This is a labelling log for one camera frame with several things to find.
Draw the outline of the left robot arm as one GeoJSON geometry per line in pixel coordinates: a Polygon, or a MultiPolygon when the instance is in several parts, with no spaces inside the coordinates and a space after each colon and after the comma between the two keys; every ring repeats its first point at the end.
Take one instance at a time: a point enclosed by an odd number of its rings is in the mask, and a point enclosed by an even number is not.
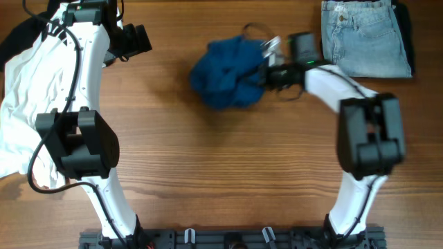
{"type": "Polygon", "coordinates": [[[62,8],[66,33],[65,72],[55,107],[37,115],[41,137],[56,170],[72,182],[54,193],[81,187],[101,222],[101,231],[80,248],[154,248],[123,193],[116,171],[118,137],[99,113],[102,68],[115,59],[128,61],[151,50],[144,26],[122,26],[123,1],[76,1],[62,8]]]}

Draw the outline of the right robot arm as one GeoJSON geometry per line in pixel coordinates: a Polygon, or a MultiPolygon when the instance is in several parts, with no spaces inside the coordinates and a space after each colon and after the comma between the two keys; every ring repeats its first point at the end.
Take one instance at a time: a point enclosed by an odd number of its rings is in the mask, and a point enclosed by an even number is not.
{"type": "Polygon", "coordinates": [[[274,37],[261,45],[265,63],[260,84],[279,91],[297,84],[337,113],[336,155],[343,171],[336,202],[323,224],[291,229],[288,247],[386,248],[384,228],[369,226],[366,219],[377,192],[406,155],[398,99],[361,86],[337,65],[320,59],[311,33],[291,36],[290,59],[282,54],[280,42],[274,37]]]}

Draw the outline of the blue polo shirt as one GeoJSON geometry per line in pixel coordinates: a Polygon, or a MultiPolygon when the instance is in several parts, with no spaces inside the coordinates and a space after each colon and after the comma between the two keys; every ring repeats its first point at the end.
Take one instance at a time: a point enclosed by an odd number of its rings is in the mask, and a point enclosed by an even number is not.
{"type": "Polygon", "coordinates": [[[189,74],[190,87],[203,103],[216,110],[245,109],[260,101],[259,67],[263,41],[242,35],[212,41],[189,74]]]}

